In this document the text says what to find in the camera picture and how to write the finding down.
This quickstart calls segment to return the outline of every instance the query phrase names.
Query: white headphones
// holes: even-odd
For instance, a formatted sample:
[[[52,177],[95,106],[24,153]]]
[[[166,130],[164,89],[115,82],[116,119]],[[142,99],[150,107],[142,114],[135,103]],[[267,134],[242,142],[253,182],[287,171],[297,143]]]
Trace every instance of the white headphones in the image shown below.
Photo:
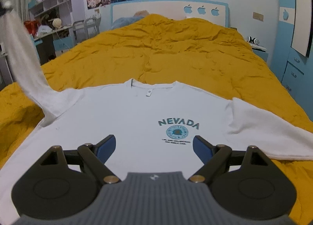
[[[253,38],[253,39],[252,39],[252,37],[247,37],[246,41],[249,42],[249,43],[253,43],[253,44],[255,44],[255,45],[260,44],[260,41],[259,41],[259,39],[257,39],[257,38]]]

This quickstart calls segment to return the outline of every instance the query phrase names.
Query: blue apple cutout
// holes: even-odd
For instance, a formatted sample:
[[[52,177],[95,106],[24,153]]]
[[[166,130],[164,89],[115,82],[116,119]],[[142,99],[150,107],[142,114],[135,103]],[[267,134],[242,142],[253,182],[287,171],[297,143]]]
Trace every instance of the blue apple cutout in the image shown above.
[[[190,5],[185,6],[185,7],[184,7],[184,12],[185,12],[185,13],[192,13],[191,6],[190,6]]]
[[[217,9],[217,7],[216,7],[215,9],[212,9],[212,10],[211,10],[211,14],[212,14],[213,16],[219,16],[219,10]]]
[[[204,5],[202,7],[198,8],[198,13],[199,14],[206,14]]]
[[[286,20],[288,20],[288,17],[289,17],[289,13],[285,9],[283,12],[283,19],[286,21]]]

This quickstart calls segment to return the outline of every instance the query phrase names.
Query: yellow comforter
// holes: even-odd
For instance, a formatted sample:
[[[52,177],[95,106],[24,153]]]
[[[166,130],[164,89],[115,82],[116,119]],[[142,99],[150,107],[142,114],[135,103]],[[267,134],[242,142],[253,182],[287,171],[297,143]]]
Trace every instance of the yellow comforter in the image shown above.
[[[305,112],[242,36],[201,19],[149,15],[77,45],[42,69],[58,91],[130,78],[149,84],[178,80],[226,99],[241,98],[313,132]],[[0,167],[42,118],[18,84],[0,92]],[[313,219],[313,162],[274,162],[297,189],[290,217],[308,224]]]

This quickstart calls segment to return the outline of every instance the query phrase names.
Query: gray ribbed casing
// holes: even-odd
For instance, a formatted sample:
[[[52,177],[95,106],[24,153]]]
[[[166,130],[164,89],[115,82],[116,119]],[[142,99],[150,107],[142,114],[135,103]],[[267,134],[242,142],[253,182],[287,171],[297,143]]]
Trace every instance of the gray ribbed casing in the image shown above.
[[[22,216],[15,225],[295,225],[287,215],[252,221],[235,216],[214,200],[203,183],[181,172],[129,173],[117,184],[104,185],[85,210],[59,220]]]

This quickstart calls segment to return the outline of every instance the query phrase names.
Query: shirt sleeve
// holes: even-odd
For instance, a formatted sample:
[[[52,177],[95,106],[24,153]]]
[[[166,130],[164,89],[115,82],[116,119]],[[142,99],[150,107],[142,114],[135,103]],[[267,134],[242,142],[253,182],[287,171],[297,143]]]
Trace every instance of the shirt sleeve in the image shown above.
[[[225,123],[230,145],[242,150],[256,145],[277,160],[313,160],[313,134],[269,111],[233,98],[226,107]]]
[[[42,126],[53,122],[83,96],[83,90],[53,90],[40,67],[34,43],[16,12],[0,17],[0,38],[8,54],[13,76],[28,98],[42,108]]]

